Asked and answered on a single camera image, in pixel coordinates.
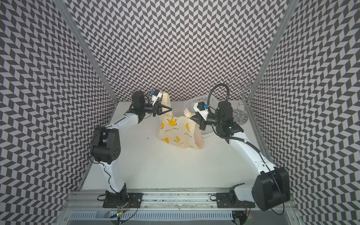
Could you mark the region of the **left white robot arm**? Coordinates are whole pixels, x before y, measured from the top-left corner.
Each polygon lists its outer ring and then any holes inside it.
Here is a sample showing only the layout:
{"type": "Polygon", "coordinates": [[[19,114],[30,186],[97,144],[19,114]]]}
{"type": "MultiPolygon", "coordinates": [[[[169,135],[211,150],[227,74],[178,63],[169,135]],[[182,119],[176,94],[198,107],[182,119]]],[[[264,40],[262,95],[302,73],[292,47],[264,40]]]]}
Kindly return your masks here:
{"type": "Polygon", "coordinates": [[[120,132],[139,124],[148,113],[152,116],[162,115],[172,111],[172,108],[161,104],[164,93],[151,91],[151,99],[145,92],[136,91],[132,94],[131,105],[119,121],[94,129],[91,141],[90,156],[95,164],[99,164],[107,180],[106,197],[118,199],[127,198],[125,182],[117,176],[119,172],[116,160],[121,153],[120,132]]]}

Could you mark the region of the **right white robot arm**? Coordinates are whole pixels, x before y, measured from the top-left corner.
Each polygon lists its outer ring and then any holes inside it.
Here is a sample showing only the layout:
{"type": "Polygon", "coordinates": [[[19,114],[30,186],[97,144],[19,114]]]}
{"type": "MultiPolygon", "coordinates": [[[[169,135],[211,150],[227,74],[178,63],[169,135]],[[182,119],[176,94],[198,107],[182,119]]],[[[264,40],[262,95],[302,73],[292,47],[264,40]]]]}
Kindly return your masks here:
{"type": "Polygon", "coordinates": [[[214,112],[204,102],[195,103],[193,109],[196,113],[190,119],[199,124],[201,130],[211,126],[218,137],[240,154],[255,176],[250,184],[240,183],[230,188],[229,197],[233,206],[254,203],[262,211],[267,211],[290,201],[289,172],[274,165],[249,141],[244,130],[234,121],[229,102],[219,102],[214,112]]]}

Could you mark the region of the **banana print plastic bag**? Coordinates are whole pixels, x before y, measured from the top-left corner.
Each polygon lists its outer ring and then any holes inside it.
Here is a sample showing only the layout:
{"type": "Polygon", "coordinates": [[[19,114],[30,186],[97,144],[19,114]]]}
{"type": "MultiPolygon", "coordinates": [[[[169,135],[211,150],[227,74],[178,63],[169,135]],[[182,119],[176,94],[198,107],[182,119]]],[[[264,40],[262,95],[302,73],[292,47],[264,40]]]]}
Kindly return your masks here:
{"type": "Polygon", "coordinates": [[[172,111],[160,115],[158,139],[183,149],[202,149],[204,140],[200,126],[190,119],[194,115],[188,109],[185,109],[184,115],[180,117],[174,116],[172,111]]]}

